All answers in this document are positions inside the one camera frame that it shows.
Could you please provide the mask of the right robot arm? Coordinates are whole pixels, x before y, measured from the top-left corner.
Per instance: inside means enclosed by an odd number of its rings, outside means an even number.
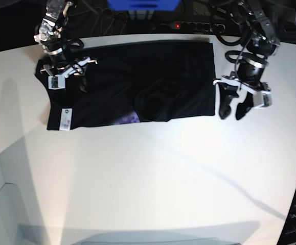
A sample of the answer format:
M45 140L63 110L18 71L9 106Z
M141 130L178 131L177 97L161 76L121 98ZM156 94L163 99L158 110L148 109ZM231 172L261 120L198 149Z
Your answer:
M67 13L75 5L75 1L47 1L46 13L34 35L34 40L51 59L51 64L44 64L40 70L48 74L50 90L65 89L68 78L83 76L89 64L98 63L91 57L75 57L72 51L83 49L84 43L80 39L66 38Z

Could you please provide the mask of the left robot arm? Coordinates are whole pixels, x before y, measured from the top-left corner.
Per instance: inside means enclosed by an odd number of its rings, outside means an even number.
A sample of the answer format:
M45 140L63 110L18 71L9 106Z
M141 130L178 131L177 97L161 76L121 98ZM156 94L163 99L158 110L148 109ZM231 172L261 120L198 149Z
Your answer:
M241 36L237 41L228 42L215 24L215 16L225 15L235 23ZM213 81L219 87L219 117L226 119L232 109L231 102L238 98L238 91L246 91L246 98L237 105L235 118L241 120L252 109L266 109L272 105L271 88L261 77L280 41L271 20L266 16L259 1L210 1L211 26L217 39L226 46L240 45L240 51L227 51L225 58L234 65L228 76Z

